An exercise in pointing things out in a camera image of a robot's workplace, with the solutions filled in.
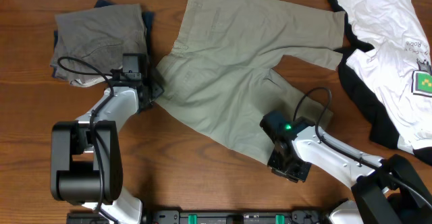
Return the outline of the khaki green shorts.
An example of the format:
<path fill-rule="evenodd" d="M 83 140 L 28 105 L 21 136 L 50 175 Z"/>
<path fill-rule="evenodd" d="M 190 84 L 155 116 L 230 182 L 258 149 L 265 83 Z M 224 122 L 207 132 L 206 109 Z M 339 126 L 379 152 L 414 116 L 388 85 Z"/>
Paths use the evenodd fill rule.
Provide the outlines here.
<path fill-rule="evenodd" d="M 344 11 L 279 0 L 188 0 L 171 52 L 157 65 L 158 104 L 228 149 L 267 163 L 273 143 L 260 128 L 278 110 L 326 128 L 332 112 L 275 71 L 285 55 L 334 70 L 342 60 Z"/>

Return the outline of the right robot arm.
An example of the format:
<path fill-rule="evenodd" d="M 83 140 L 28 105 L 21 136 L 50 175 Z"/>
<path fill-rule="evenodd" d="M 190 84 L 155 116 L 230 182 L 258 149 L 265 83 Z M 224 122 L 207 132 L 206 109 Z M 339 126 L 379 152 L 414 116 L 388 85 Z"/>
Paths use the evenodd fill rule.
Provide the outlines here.
<path fill-rule="evenodd" d="M 261 129 L 274 144 L 268 167 L 292 182 L 305 181 L 315 165 L 352 191 L 328 214 L 330 223 L 430 223 L 431 193 L 410 162 L 370 155 L 327 134 L 301 117 L 266 114 Z"/>

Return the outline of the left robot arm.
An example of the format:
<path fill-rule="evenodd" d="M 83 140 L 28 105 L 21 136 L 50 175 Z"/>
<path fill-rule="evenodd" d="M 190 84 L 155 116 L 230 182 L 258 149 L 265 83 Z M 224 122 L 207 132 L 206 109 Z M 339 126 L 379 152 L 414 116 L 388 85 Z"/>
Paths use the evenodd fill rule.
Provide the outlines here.
<path fill-rule="evenodd" d="M 108 73 L 92 67 L 90 76 L 107 83 L 100 101 L 73 121 L 51 131 L 51 194 L 83 206 L 67 223 L 152 223 L 143 201 L 124 187 L 119 131 L 127 120 L 149 109 L 163 93 L 154 67 L 126 67 Z"/>

